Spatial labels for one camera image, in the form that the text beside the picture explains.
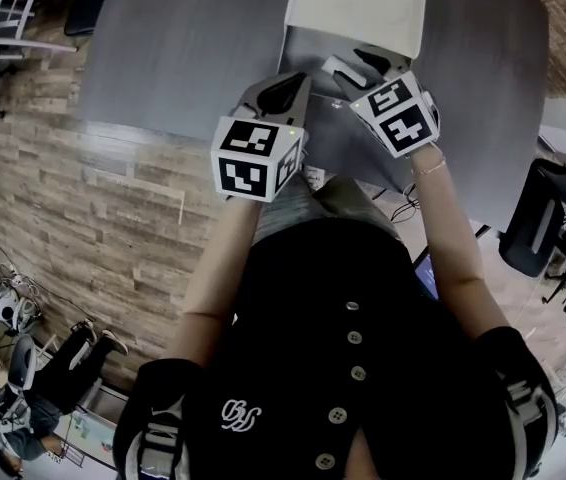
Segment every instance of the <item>white chair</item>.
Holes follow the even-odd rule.
[[[19,2],[19,0],[3,0],[3,4],[0,6],[0,13],[2,15],[6,15],[5,19],[0,21],[0,29],[14,31],[14,37],[0,37],[0,47],[26,46],[30,48],[47,48],[49,50],[61,52],[75,52],[77,50],[75,46],[65,46],[55,43],[44,43],[41,41],[28,41],[22,39],[27,19],[34,17],[34,13],[32,12],[34,0],[26,0],[25,5],[22,8],[17,7],[17,2]],[[22,58],[22,54],[0,53],[0,60],[20,60]]]

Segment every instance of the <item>button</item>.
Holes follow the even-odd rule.
[[[335,407],[330,411],[330,414],[328,414],[327,417],[329,418],[330,423],[338,425],[347,419],[347,411],[342,407]]]
[[[316,461],[314,462],[317,468],[323,470],[332,469],[335,463],[336,460],[334,460],[334,456],[330,455],[329,453],[322,453],[316,458]]]
[[[350,373],[352,374],[352,378],[355,380],[365,380],[365,377],[367,376],[365,370],[360,366],[355,366],[354,368],[352,368],[352,371]]]
[[[347,333],[347,341],[352,343],[352,345],[358,345],[363,341],[363,336],[360,332],[352,331]]]

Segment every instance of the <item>shoe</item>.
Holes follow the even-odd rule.
[[[82,322],[74,325],[71,330],[72,332],[76,332],[79,329],[87,329],[88,331],[90,331],[90,337],[88,338],[88,341],[92,345],[96,343],[96,333],[94,332],[94,322],[92,322],[92,320],[86,318]]]
[[[117,338],[112,331],[108,331],[107,329],[104,330],[101,333],[101,339],[103,338],[110,340],[114,345],[114,350],[116,350],[119,354],[123,354],[124,356],[128,354],[127,345]]]

